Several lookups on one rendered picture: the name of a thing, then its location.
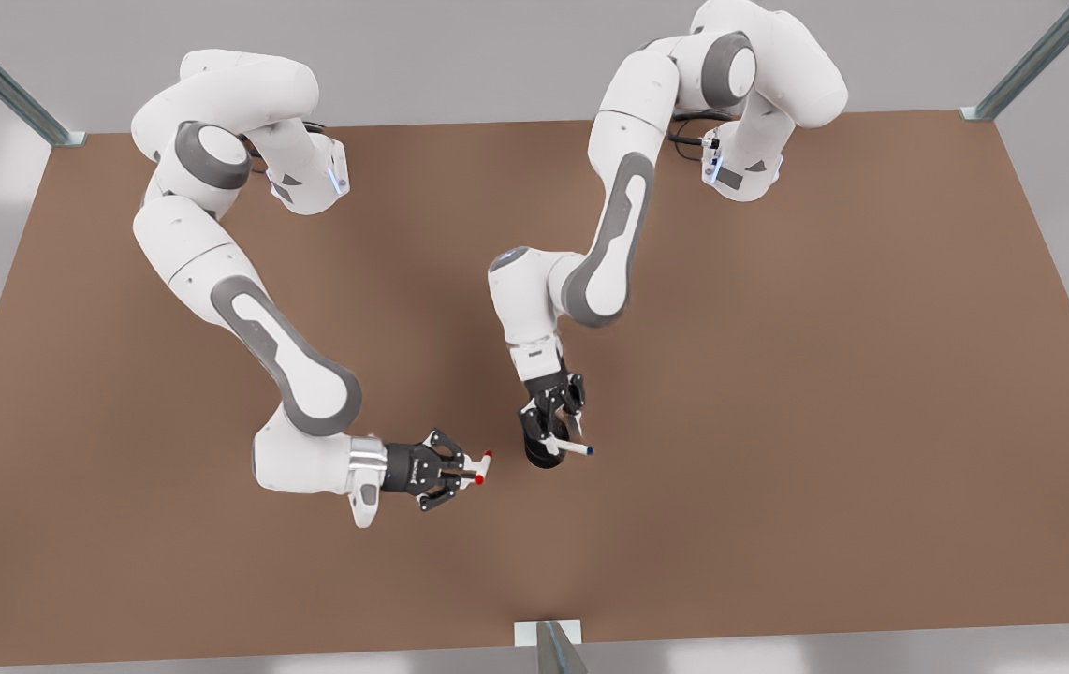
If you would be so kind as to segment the white pen with red cap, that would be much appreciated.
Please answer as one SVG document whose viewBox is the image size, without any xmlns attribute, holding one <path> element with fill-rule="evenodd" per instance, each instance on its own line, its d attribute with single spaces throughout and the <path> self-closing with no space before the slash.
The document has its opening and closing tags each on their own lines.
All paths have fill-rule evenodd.
<svg viewBox="0 0 1069 674">
<path fill-rule="evenodd" d="M 492 451 L 484 451 L 478 461 L 466 453 L 463 453 L 458 460 L 450 462 L 441 469 L 441 477 L 452 479 L 458 488 L 466 488 L 469 485 L 483 485 L 486 481 L 489 466 L 491 466 Z"/>
</svg>

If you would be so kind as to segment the silver frame post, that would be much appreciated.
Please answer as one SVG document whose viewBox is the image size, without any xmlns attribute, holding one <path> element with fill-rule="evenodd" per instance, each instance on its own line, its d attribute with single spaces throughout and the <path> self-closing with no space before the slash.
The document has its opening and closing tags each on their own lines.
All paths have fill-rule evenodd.
<svg viewBox="0 0 1069 674">
<path fill-rule="evenodd" d="M 590 674 L 583 662 L 579 619 L 516 622 L 514 647 L 534 647 L 537 674 Z"/>
<path fill-rule="evenodd" d="M 1068 46 L 1069 7 L 1047 28 L 1045 33 L 1032 44 L 1031 49 L 979 103 L 959 108 L 959 117 L 966 121 L 995 121 Z"/>
<path fill-rule="evenodd" d="M 69 131 L 0 66 L 0 102 L 52 148 L 80 148 L 88 134 Z"/>
</svg>

